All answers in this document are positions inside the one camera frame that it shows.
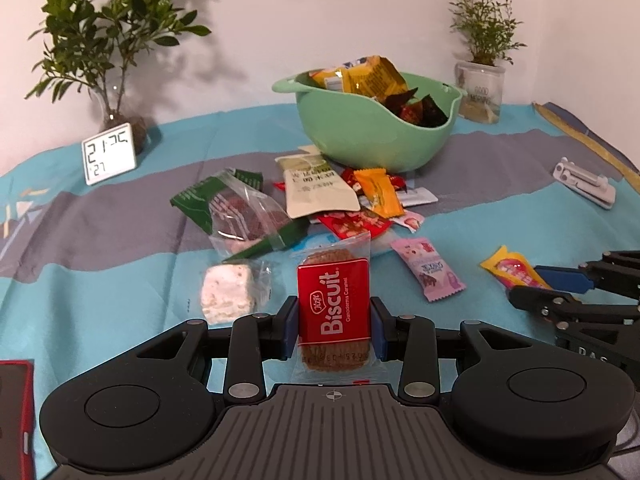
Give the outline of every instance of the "green leaves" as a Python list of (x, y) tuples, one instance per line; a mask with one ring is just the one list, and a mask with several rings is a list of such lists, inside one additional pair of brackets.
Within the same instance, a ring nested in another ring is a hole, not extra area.
[(133, 11), (140, 17), (146, 14), (146, 3), (144, 0), (131, 0)]
[(196, 36), (208, 36), (209, 34), (211, 34), (211, 31), (204, 25), (193, 25), (193, 27), (185, 27), (183, 31), (190, 32), (191, 34), (195, 34)]
[(187, 25), (191, 25), (191, 23), (193, 23), (193, 20), (196, 19), (197, 15), (198, 15), (197, 10), (192, 10), (191, 12), (187, 12), (183, 17), (180, 18), (180, 23), (182, 23), (185, 27)]
[(180, 45), (180, 41), (173, 36), (160, 36), (160, 38), (155, 38), (154, 42), (161, 46), (177, 46)]
[(507, 52), (526, 46), (513, 41), (521, 22), (511, 17), (510, 0), (455, 0), (450, 5), (451, 27), (464, 35), (474, 62), (493, 66), (503, 59), (513, 64)]
[(140, 52), (149, 53), (155, 45), (180, 45), (176, 36), (183, 33), (211, 33), (196, 23), (197, 10), (184, 10), (175, 0), (109, 0), (97, 8), (92, 0), (46, 0), (42, 10), (44, 26), (30, 35), (47, 37), (43, 57), (33, 66), (33, 71), (42, 70), (42, 77), (26, 98), (51, 90), (53, 102), (72, 85), (78, 92), (83, 86), (93, 88), (108, 100), (109, 70), (120, 71), (123, 88), (127, 70), (136, 66)]

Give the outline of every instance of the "green bowl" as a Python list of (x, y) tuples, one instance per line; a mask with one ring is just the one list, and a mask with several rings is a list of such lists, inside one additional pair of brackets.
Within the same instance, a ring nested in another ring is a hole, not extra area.
[(281, 79), (272, 89), (296, 93), (305, 133), (325, 155), (350, 168), (402, 173), (420, 168), (444, 145), (465, 94), (428, 77), (402, 76), (409, 88), (418, 88), (418, 99), (431, 95), (449, 117), (445, 124), (422, 128), (407, 123), (368, 97), (319, 88), (308, 72)]

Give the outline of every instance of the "yellow snack package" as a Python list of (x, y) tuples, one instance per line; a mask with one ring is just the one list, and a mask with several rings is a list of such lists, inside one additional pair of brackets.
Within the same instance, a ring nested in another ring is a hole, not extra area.
[(507, 289), (516, 285), (551, 288), (522, 254), (510, 253), (504, 245), (480, 266), (498, 278)]
[(386, 170), (373, 168), (372, 170), (357, 170), (353, 172), (362, 191), (371, 202), (370, 209), (382, 218), (402, 216), (404, 209), (396, 195)]
[(406, 92), (408, 87), (396, 67), (386, 57), (361, 57), (335, 68), (310, 72), (325, 90), (375, 97), (384, 103), (389, 95)]

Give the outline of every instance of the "green snack package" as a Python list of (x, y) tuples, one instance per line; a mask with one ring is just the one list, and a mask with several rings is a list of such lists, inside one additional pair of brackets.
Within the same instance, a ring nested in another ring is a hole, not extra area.
[(248, 186), (262, 191), (262, 184), (264, 183), (264, 177), (261, 173), (254, 173), (253, 171), (236, 170), (235, 168), (228, 168), (231, 174), (236, 177), (240, 182), (244, 182)]
[(230, 171), (206, 178), (170, 202), (209, 235), (225, 261), (287, 249), (306, 236), (309, 226), (307, 218), (292, 220), (273, 198)]

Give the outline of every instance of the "glass vase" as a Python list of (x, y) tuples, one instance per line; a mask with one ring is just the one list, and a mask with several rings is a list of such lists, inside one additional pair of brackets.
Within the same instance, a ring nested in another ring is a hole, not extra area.
[(92, 93), (98, 99), (102, 111), (100, 131), (103, 132), (121, 124), (130, 123), (136, 155), (142, 153), (146, 145), (145, 120), (130, 110), (126, 94), (120, 93), (120, 86), (107, 84), (106, 92), (101, 88), (93, 88)]
[(468, 61), (456, 63), (456, 85), (466, 91), (459, 114), (476, 123), (494, 124), (500, 120), (504, 68)]

